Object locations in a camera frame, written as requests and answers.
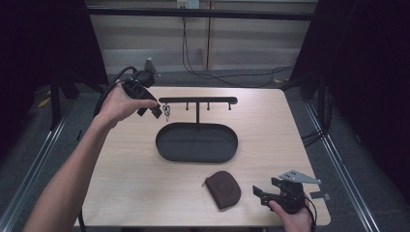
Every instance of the black tray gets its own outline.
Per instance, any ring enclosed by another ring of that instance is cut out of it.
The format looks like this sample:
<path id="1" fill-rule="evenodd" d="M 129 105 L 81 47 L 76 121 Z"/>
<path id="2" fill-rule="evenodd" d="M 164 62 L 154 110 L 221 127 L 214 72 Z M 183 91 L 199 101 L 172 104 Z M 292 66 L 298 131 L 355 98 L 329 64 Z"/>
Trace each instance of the black tray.
<path id="1" fill-rule="evenodd" d="M 221 163 L 235 156 L 238 136 L 221 124 L 173 123 L 158 132 L 156 144 L 166 160 Z"/>

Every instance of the wall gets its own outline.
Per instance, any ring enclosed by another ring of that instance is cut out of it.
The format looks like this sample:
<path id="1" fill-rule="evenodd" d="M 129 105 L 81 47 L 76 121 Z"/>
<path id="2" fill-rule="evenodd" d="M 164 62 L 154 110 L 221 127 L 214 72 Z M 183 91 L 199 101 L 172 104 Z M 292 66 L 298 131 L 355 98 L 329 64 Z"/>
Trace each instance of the wall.
<path id="1" fill-rule="evenodd" d="M 88 6 L 176 8 L 174 1 L 88 0 Z M 200 9 L 313 13 L 316 1 L 200 1 Z M 183 70 L 180 17 L 92 15 L 108 73 L 142 66 L 152 57 L 159 72 Z M 195 70 L 270 69 L 291 65 L 309 22 L 187 18 L 190 63 Z"/>

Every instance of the hand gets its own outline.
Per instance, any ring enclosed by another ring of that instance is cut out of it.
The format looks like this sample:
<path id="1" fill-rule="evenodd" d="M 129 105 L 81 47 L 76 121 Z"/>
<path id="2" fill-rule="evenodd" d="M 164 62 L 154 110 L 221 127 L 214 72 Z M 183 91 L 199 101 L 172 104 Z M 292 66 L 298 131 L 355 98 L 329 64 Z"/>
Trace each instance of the hand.
<path id="1" fill-rule="evenodd" d="M 294 215 L 289 215 L 276 201 L 270 201 L 269 206 L 280 217 L 286 232 L 310 232 L 310 214 L 306 208 L 303 208 Z"/>
<path id="2" fill-rule="evenodd" d="M 152 108 L 157 105 L 153 100 L 135 100 L 130 98 L 123 89 L 121 82 L 108 94 L 102 104 L 98 116 L 105 117 L 114 128 L 118 122 L 128 118 L 139 108 Z"/>

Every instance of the brown pouch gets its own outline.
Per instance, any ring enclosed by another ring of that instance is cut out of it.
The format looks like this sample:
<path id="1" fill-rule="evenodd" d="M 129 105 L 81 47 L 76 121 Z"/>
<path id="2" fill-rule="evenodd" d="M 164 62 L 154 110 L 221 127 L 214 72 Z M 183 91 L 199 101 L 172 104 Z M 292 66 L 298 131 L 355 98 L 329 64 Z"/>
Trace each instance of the brown pouch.
<path id="1" fill-rule="evenodd" d="M 226 171 L 219 171 L 207 178 L 205 185 L 220 210 L 235 205 L 241 198 L 241 188 L 233 176 Z"/>

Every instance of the tabletop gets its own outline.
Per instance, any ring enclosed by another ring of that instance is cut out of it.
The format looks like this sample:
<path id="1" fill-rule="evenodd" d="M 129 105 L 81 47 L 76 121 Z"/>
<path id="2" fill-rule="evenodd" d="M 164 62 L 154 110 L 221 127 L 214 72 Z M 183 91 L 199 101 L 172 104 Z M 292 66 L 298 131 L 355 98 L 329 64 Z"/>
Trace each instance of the tabletop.
<path id="1" fill-rule="evenodd" d="M 236 155 L 219 164 L 164 159 L 156 136 L 170 123 L 195 122 L 195 105 L 170 105 L 169 121 L 148 110 L 120 122 L 108 135 L 83 206 L 88 226 L 275 226 L 278 216 L 260 205 L 252 186 L 279 194 L 271 178 L 290 170 L 314 177 L 302 139 L 281 90 L 241 88 L 151 87 L 157 98 L 235 97 L 237 104 L 200 105 L 200 122 L 222 124 L 238 136 Z M 220 211 L 204 184 L 218 171 L 229 172 L 242 196 Z M 319 191 L 304 184 L 305 193 Z M 317 224 L 330 223 L 322 198 L 312 199 Z"/>

